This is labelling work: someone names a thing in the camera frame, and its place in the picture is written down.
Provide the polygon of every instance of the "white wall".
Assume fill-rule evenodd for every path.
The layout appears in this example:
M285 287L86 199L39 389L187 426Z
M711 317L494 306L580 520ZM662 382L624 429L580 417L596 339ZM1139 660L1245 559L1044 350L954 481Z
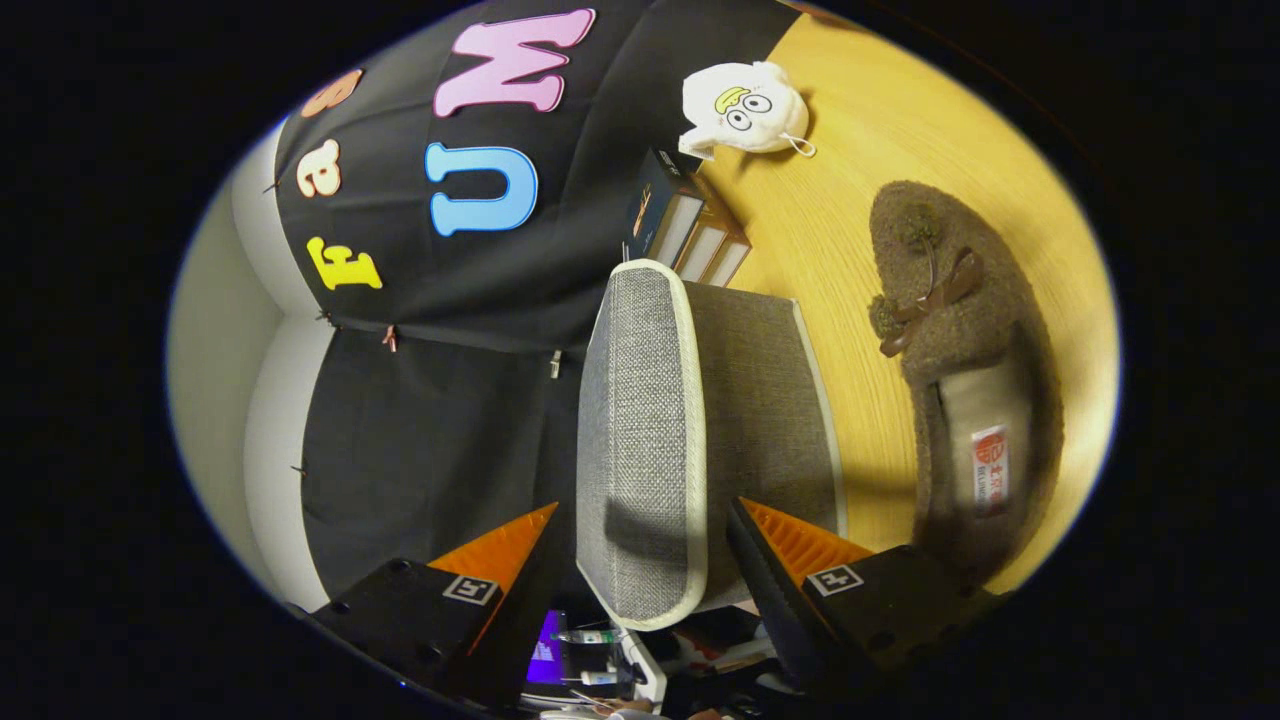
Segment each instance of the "white wall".
M285 315L314 318L316 301L284 238L275 191L262 192L275 184L275 150L283 129L280 122L241 160L232 176L232 211L244 252L266 292ZM282 179L282 184L291 182L297 179Z
M307 612L329 602L302 524L302 460L311 393L333 328L285 318L257 375L244 425L244 482L250 521L282 598Z
M239 242L260 282L284 311L270 347L260 355L253 395L242 425L243 488L250 525L282 600L307 612L329 602L302 524L301 475L311 395L333 328L317 322L319 306L284 237L275 191L275 151L284 123L237 167L230 184ZM284 178L283 182L296 182Z
M174 291L166 373L187 475L246 570L279 596L248 519L244 423L283 313L257 281L233 222L230 188L209 206Z

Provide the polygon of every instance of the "pink letter w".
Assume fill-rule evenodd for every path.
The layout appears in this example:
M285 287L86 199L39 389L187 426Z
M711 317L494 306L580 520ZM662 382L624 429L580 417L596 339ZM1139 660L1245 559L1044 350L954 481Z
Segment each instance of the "pink letter w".
M476 23L462 31L453 42L453 51L490 60L436 88L436 117L447 118L463 105L485 102L529 102L540 113L554 110L564 95L564 78L550 74L538 82L511 81L558 68L568 63L568 58L526 44L553 42L558 47L572 47L586 37L594 22L595 10L581 9L492 26Z

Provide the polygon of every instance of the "black fabric backdrop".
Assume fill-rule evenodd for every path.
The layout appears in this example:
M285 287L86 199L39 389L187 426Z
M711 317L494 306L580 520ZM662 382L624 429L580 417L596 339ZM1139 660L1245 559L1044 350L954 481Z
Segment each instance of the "black fabric backdrop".
M393 556L430 561L481 533L561 501L572 527L582 352L621 240L634 178L652 145L675 147L689 122L686 76L768 56L797 13L773 0L623 0L596 6L570 63L561 104L433 110L440 82L486 61L452 54L466 27L559 14L570 0L467 8L362 63L343 102L294 111L276 154L280 218L317 304L342 329L325 356L303 441L303 518L325 589L337 594ZM522 78L536 79L538 76ZM332 78L324 78L319 85ZM342 187L305 197L301 158L334 138ZM433 193L500 196L493 172L429 183L424 152L508 146L534 163L538 201L507 232L440 237ZM369 252L381 288L319 278L306 243ZM381 345L396 324L398 352ZM559 379L550 357L566 355ZM564 548L564 592L590 592Z

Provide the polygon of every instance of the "purple screen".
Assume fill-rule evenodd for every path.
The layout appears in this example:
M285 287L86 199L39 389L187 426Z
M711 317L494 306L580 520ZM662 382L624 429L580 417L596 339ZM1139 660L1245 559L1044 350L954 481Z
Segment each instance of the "purple screen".
M552 610L543 620L543 632L538 634L538 644L534 646L534 657L529 662L529 673L525 680L544 685L559 685L564 680L564 650L561 642L554 638L556 633L564 629L564 614Z

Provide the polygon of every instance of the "bottle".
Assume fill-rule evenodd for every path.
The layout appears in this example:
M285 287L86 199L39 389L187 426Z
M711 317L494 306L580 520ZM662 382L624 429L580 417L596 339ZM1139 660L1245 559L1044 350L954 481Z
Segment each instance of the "bottle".
M591 670L582 670L582 684L584 685L613 685L618 682L617 673L598 673Z
M609 644L618 642L613 630L564 630L556 639L573 644Z

